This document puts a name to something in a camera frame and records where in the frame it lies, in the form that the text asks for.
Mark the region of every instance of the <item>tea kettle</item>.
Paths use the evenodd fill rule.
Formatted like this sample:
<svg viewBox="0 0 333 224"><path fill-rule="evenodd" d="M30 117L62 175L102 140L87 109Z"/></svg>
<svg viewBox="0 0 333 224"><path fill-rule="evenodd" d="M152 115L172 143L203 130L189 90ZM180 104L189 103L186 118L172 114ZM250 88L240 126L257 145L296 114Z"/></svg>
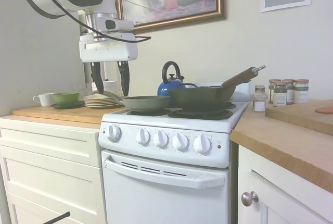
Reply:
<svg viewBox="0 0 333 224"><path fill-rule="evenodd" d="M168 68L173 65L176 69L176 77L174 77L175 74L170 74L169 78L167 78ZM167 95L170 96L168 93L168 90L174 90L177 89L179 84L183 83L184 77L181 76L181 70L179 69L179 66L174 61L167 62L163 69L162 69L162 79L163 82L158 87L157 94L158 95Z"/></svg>

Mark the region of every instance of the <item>stack of plates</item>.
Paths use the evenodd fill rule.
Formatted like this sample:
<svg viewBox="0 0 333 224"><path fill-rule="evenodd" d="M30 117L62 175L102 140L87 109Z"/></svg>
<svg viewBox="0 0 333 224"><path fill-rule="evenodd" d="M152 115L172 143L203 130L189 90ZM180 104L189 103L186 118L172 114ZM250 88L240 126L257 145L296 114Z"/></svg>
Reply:
<svg viewBox="0 0 333 224"><path fill-rule="evenodd" d="M117 108L119 104L105 95L95 94L84 98L84 105L93 109Z"/></svg>

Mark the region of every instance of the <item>stove knob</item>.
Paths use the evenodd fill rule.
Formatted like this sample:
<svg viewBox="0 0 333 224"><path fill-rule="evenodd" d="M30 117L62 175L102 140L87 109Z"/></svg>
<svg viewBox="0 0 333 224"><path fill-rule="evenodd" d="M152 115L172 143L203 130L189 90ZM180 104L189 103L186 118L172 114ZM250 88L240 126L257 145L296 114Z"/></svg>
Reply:
<svg viewBox="0 0 333 224"><path fill-rule="evenodd" d="M200 154L205 154L209 151L211 143L207 137L201 135L194 140L193 146L195 151Z"/></svg>
<svg viewBox="0 0 333 224"><path fill-rule="evenodd" d="M140 129L136 135L136 142L141 145L145 145L149 142L150 134L144 129Z"/></svg>
<svg viewBox="0 0 333 224"><path fill-rule="evenodd" d="M188 146L188 138L183 134L176 134L173 138L172 145L175 149L183 151Z"/></svg>
<svg viewBox="0 0 333 224"><path fill-rule="evenodd" d="M158 131L154 136L154 143L156 147L163 148L168 144L169 137L162 131Z"/></svg>
<svg viewBox="0 0 333 224"><path fill-rule="evenodd" d="M106 138L111 142L116 142L120 137L121 130L116 125L109 126L106 131Z"/></svg>

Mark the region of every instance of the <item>frying pan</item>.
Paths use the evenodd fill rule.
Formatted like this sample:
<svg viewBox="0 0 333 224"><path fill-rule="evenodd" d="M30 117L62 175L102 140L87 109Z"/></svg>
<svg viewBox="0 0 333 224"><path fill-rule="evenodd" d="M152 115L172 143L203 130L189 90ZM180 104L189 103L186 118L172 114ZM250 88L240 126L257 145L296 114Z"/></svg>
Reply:
<svg viewBox="0 0 333 224"><path fill-rule="evenodd" d="M221 86L197 87L191 83L179 84L180 86L191 85L194 88L168 90L175 107L186 111L214 111L221 109L232 97L236 86L248 82L256 77L260 70L266 68L251 67L242 73L225 81Z"/></svg>
<svg viewBox="0 0 333 224"><path fill-rule="evenodd" d="M124 105L127 109L132 111L148 112L148 111L158 111L168 107L170 102L169 96L137 96L137 97L126 97L121 98L111 92L104 91L103 95L113 98L119 103L119 105Z"/></svg>

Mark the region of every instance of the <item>cutting board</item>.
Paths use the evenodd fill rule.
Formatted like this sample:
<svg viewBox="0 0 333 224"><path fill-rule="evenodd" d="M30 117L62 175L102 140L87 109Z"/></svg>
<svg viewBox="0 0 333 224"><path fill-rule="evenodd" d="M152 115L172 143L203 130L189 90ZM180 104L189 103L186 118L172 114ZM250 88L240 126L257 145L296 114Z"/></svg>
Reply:
<svg viewBox="0 0 333 224"><path fill-rule="evenodd" d="M126 108L119 107L113 109L91 109L88 107L73 109L54 109L52 107L33 107L16 109L11 112L16 116L30 116L38 118L46 118L53 120L77 121L100 124L103 115L112 113Z"/></svg>
<svg viewBox="0 0 333 224"><path fill-rule="evenodd" d="M322 114L315 111L317 108L328 106L333 106L333 100L313 101L284 107L269 105L265 115L324 134L333 135L333 114Z"/></svg>

